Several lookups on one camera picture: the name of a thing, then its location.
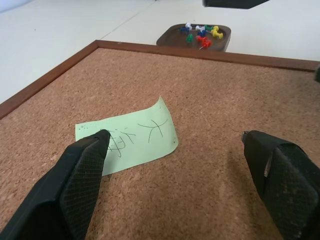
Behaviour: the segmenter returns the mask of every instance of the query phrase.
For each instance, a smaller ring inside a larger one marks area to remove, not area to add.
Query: black object
[[[31,189],[1,240],[83,240],[98,199],[110,134],[101,130],[69,145]]]
[[[320,239],[320,169],[296,144],[244,132],[244,156],[256,190],[285,240]]]
[[[251,9],[269,0],[202,0],[205,7]]]
[[[314,80],[318,83],[320,83],[320,65],[315,70],[315,78]]]

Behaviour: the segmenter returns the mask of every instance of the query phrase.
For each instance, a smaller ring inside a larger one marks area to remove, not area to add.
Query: wooden frame
[[[10,97],[5,102],[1,103],[0,119],[7,116],[9,113],[18,108],[21,104],[23,104],[33,95],[35,95],[40,90],[48,86],[55,79],[60,77],[62,74],[64,74],[66,71],[68,71],[70,68],[72,68],[74,65],[79,63],[81,60],[93,53],[98,48],[169,55],[176,57],[255,65],[269,68],[280,68],[305,72],[314,72],[317,66],[320,64],[319,61],[310,60],[248,55],[220,51],[200,51],[198,49],[185,49],[178,47],[95,40],[94,42],[77,52],[75,55],[71,56],[70,58],[56,66],[54,69],[50,70],[48,73],[46,73],[30,85],[19,91],[17,94]]]

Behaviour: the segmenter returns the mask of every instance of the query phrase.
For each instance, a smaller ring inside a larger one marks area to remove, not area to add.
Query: green sticky note
[[[76,124],[75,140],[101,129],[111,134],[103,176],[162,158],[179,143],[170,112],[161,97],[145,110]]]

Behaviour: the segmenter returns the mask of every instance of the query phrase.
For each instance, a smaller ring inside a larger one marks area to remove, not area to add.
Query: red push pin
[[[199,48],[199,50],[203,49],[203,48],[208,48],[210,47],[212,44],[212,42],[210,40],[204,40],[202,41],[202,47]]]
[[[198,41],[198,42],[203,42],[203,41],[207,41],[208,40],[208,38],[205,36],[205,37],[201,37],[201,36],[199,36],[199,35],[197,35],[196,37],[195,37],[195,39]]]

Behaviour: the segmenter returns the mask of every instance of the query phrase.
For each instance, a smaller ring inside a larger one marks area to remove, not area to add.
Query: cork board
[[[240,140],[259,130],[320,167],[320,84],[310,72],[99,48],[0,120],[0,231],[75,140],[75,124],[159,95],[179,146],[102,178],[87,240],[282,239]]]

